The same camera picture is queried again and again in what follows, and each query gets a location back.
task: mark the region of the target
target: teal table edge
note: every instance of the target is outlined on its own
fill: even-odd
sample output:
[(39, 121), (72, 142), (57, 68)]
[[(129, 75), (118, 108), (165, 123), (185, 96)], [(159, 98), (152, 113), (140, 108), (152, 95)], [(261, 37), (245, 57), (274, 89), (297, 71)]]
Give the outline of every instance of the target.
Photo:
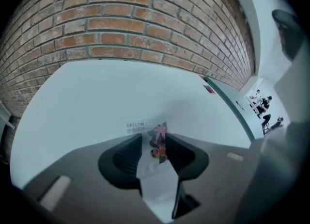
[(203, 78), (215, 91), (218, 93), (218, 95), (226, 102), (226, 104), (230, 107), (232, 112), (235, 114), (235, 116), (238, 118), (239, 122), (243, 126), (245, 132), (247, 133), (249, 139), (251, 142), (255, 141), (256, 138), (254, 137), (253, 132), (251, 131), (251, 128), (245, 121), (244, 117), (240, 113), (240, 111), (237, 109), (236, 105), (226, 96), (226, 94), (215, 84), (210, 80), (208, 77)]

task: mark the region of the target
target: black pants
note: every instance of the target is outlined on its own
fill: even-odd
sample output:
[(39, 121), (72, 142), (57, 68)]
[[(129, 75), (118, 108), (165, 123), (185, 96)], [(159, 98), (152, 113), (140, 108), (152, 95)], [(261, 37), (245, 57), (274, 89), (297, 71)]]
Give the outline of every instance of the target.
[(270, 118), (271, 118), (271, 114), (267, 114), (263, 116), (264, 122), (262, 123), (262, 127), (264, 127), (267, 124)]

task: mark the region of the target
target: brick wall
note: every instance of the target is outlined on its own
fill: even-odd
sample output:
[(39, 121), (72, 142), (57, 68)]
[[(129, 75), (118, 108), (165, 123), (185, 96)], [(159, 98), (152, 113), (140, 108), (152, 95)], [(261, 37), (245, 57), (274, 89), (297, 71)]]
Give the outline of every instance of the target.
[(98, 58), (175, 66), (240, 89), (254, 57), (236, 6), (237, 0), (23, 0), (0, 40), (0, 100), (21, 116), (60, 66)]

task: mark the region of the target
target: white wall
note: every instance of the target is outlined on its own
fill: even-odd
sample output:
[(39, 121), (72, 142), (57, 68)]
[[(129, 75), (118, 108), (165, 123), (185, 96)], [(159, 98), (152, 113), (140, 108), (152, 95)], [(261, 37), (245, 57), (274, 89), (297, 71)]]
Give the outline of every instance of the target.
[(310, 119), (310, 48), (307, 40), (292, 66), (275, 85), (291, 121)]
[(272, 11), (294, 11), (286, 0), (239, 0), (248, 19), (255, 50), (255, 74), (267, 77), (270, 83), (278, 81), (288, 69), (289, 61), (281, 51), (279, 32)]
[(277, 92), (275, 91), (273, 85), (266, 79), (262, 80), (261, 83), (257, 86), (256, 89), (253, 90), (252, 93), (255, 93), (255, 90), (259, 89), (261, 94), (264, 95), (264, 97), (272, 96), (272, 100), (270, 102), (270, 106), (265, 114), (271, 114), (271, 119), (269, 121), (270, 125), (273, 125), (277, 122), (277, 118), (283, 117), (284, 126), (287, 126), (291, 121), (287, 114), (287, 111), (278, 96)]

